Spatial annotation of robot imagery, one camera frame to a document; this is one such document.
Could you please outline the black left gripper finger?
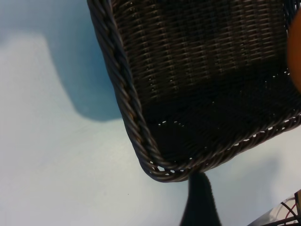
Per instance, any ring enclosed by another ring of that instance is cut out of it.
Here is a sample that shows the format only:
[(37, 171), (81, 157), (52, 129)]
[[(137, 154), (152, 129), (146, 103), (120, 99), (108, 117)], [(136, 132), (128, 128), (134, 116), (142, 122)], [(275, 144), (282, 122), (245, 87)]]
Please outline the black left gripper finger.
[(214, 196), (205, 173), (194, 173), (189, 178), (189, 193), (182, 226), (220, 226)]

